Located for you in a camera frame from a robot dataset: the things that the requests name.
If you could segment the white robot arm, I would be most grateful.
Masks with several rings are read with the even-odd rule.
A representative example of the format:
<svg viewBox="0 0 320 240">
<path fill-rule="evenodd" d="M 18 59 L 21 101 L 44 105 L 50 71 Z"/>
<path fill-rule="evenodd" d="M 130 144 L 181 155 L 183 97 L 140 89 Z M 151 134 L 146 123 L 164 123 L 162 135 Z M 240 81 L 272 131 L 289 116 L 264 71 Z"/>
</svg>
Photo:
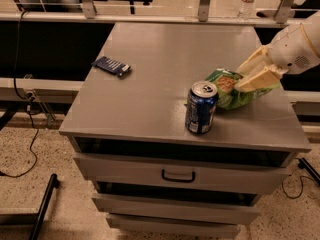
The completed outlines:
<svg viewBox="0 0 320 240">
<path fill-rule="evenodd" d="M 274 88 L 284 74 L 301 74 L 320 64 L 320 12 L 278 32 L 237 69 L 239 92 Z"/>
</svg>

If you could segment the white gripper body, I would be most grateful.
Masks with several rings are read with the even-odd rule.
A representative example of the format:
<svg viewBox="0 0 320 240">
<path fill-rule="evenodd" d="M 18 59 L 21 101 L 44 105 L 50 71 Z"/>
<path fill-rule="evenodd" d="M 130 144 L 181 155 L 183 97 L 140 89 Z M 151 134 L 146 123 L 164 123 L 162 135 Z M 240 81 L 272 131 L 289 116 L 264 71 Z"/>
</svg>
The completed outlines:
<svg viewBox="0 0 320 240">
<path fill-rule="evenodd" d="M 271 61 L 288 74 L 301 74 L 317 65 L 317 26 L 291 25 L 281 30 L 268 45 Z"/>
</svg>

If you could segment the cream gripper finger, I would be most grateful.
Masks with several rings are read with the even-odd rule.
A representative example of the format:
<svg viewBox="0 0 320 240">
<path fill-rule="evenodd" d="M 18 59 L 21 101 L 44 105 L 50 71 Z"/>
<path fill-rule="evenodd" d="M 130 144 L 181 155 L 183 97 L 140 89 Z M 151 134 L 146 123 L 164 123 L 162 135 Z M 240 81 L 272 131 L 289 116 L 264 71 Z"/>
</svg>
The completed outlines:
<svg viewBox="0 0 320 240">
<path fill-rule="evenodd" d="M 238 67 L 236 72 L 244 76 L 248 76 L 271 64 L 272 61 L 269 58 L 268 46 L 262 45 Z"/>
<path fill-rule="evenodd" d="M 258 89 L 271 88 L 277 85 L 287 72 L 287 69 L 279 68 L 275 64 L 267 65 L 261 70 L 245 76 L 235 85 L 235 89 L 239 92 L 251 92 Z"/>
</svg>

